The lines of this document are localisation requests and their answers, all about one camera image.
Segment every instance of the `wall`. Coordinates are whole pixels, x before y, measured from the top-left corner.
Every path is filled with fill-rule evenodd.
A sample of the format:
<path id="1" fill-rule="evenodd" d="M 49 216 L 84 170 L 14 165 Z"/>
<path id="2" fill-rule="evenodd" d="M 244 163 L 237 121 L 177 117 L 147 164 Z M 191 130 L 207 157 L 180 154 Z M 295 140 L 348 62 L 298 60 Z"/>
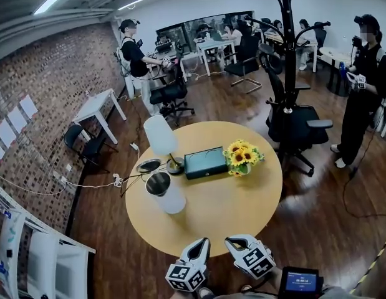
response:
<path id="1" fill-rule="evenodd" d="M 63 135 L 86 101 L 86 89 L 99 93 L 112 87 L 116 95 L 124 81 L 112 52 L 117 41 L 109 23 L 65 31 L 27 45 L 0 60 L 0 122 L 29 94 L 39 110 L 0 164 L 0 175 L 27 189 L 53 194 L 63 188 L 59 176 L 78 183 L 82 163 L 65 147 Z M 110 101 L 103 107 L 106 117 Z M 98 133 L 95 119 L 84 123 Z M 2 188 L 30 213 L 64 232 L 75 188 L 53 196 L 25 192 L 0 179 Z"/>
<path id="2" fill-rule="evenodd" d="M 257 19 L 281 19 L 276 0 L 160 0 L 152 4 L 138 4 L 134 10 L 122 13 L 121 17 L 141 22 L 137 37 L 143 39 L 142 50 L 149 52 L 154 49 L 157 29 L 201 17 L 251 10 Z M 296 26 L 302 18 L 311 24 L 330 21 L 332 26 L 327 28 L 325 45 L 346 52 L 352 47 L 351 38 L 359 34 L 354 17 L 373 14 L 381 25 L 384 34 L 382 45 L 386 50 L 386 0 L 293 0 L 292 11 Z"/>

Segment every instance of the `white table lamp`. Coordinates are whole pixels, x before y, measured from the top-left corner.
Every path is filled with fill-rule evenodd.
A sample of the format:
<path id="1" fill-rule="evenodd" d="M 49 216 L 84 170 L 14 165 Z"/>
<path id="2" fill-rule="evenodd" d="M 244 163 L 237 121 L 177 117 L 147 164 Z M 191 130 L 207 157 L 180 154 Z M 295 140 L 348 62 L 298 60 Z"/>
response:
<path id="1" fill-rule="evenodd" d="M 157 155 L 169 155 L 170 161 L 166 168 L 172 175 L 181 174 L 184 170 L 182 158 L 174 158 L 172 152 L 178 149 L 178 140 L 162 115 L 150 117 L 144 123 L 144 130 L 150 142 L 151 149 Z"/>

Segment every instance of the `white wall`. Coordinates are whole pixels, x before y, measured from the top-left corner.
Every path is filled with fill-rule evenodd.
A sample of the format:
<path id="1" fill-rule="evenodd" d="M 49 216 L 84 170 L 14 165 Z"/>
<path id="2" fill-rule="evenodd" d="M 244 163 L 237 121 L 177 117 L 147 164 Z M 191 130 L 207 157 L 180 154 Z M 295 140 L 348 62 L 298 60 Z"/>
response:
<path id="1" fill-rule="evenodd" d="M 152 4 L 137 4 L 132 11 L 126 10 L 120 16 L 124 19 L 138 19 L 138 39 L 143 39 L 142 50 L 153 51 L 156 30 L 184 21 L 239 11 L 254 11 L 257 19 L 268 17 L 272 21 L 281 19 L 276 0 L 160 0 Z M 383 32 L 383 48 L 386 50 L 386 0 L 293 0 L 294 24 L 305 18 L 310 24 L 316 21 L 330 21 L 326 28 L 325 45 L 340 48 L 346 52 L 352 47 L 351 38 L 359 35 L 354 23 L 356 15 L 373 14 Z"/>

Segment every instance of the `black clothing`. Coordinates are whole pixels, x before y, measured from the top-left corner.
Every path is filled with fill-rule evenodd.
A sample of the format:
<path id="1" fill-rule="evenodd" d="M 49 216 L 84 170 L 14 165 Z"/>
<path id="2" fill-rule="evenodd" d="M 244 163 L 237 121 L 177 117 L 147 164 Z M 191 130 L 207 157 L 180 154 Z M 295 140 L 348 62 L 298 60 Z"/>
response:
<path id="1" fill-rule="evenodd" d="M 125 60 L 130 61 L 130 73 L 134 77 L 143 77 L 148 73 L 147 65 L 142 61 L 144 54 L 135 40 L 128 39 L 123 43 L 121 50 Z"/>
<path id="2" fill-rule="evenodd" d="M 346 165 L 354 162 L 364 133 L 386 96 L 386 56 L 377 67 L 377 52 L 380 48 L 378 44 L 369 50 L 367 44 L 354 62 L 357 68 L 355 74 L 364 75 L 366 82 L 376 87 L 378 95 L 368 90 L 352 91 L 349 94 L 342 123 L 341 144 L 338 146 Z"/>

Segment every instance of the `lamp shade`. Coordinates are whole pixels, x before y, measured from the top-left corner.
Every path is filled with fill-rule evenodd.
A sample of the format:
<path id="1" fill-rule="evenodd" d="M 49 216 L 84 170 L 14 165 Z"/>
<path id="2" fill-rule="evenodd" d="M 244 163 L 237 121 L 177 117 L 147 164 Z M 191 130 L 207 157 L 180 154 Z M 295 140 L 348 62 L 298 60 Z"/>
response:
<path id="1" fill-rule="evenodd" d="M 155 154 L 168 155 L 177 150 L 176 136 L 162 115 L 150 117 L 144 123 L 144 130 Z"/>

